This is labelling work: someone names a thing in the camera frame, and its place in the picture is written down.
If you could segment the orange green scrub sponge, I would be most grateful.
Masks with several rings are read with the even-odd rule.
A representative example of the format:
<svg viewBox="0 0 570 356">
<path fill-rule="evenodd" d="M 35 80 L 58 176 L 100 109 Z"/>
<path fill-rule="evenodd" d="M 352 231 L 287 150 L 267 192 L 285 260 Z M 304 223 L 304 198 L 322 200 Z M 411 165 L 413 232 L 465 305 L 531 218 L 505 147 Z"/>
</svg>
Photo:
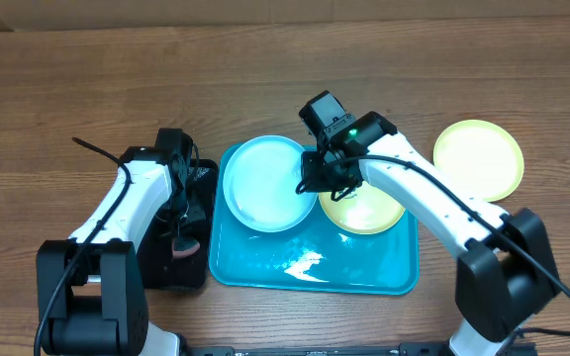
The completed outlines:
<svg viewBox="0 0 570 356">
<path fill-rule="evenodd" d="M 177 237 L 172 241 L 172 258 L 183 259 L 197 253 L 200 242 L 190 237 Z"/>
</svg>

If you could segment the yellow plate with blue stain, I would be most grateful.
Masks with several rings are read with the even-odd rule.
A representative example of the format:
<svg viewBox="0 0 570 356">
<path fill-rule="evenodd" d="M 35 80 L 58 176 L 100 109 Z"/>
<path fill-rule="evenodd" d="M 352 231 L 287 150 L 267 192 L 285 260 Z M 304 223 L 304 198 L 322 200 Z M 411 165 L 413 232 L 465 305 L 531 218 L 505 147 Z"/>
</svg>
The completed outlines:
<svg viewBox="0 0 570 356">
<path fill-rule="evenodd" d="M 319 194 L 321 207 L 340 228 L 357 234 L 375 234 L 395 225 L 405 208 L 382 190 L 363 182 L 339 201 L 331 193 Z"/>
</svg>

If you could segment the light blue plate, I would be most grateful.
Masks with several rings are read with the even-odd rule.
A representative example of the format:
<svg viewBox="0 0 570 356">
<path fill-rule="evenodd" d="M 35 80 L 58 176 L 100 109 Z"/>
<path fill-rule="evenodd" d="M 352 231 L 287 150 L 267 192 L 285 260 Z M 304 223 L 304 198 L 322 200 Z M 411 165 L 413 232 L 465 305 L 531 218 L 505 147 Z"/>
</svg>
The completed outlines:
<svg viewBox="0 0 570 356">
<path fill-rule="evenodd" d="M 313 209 L 315 193 L 298 194 L 306 149 L 281 135 L 263 135 L 243 143 L 224 169 L 224 198 L 245 226 L 280 232 L 300 223 Z"/>
</svg>

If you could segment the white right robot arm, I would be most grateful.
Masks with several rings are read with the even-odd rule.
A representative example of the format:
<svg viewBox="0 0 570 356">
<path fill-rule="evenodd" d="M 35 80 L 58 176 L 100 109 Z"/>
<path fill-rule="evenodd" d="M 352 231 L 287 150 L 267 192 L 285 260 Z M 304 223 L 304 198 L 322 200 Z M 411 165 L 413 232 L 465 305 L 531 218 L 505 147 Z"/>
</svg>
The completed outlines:
<svg viewBox="0 0 570 356">
<path fill-rule="evenodd" d="M 305 107 L 299 116 L 317 141 L 302 156 L 298 193 L 328 192 L 340 200 L 368 183 L 420 220 L 456 261 L 455 302 L 463 316 L 445 355 L 501 355 L 527 333 L 525 323 L 563 286 L 541 218 L 513 215 L 447 182 L 384 117 L 357 119 Z"/>
</svg>

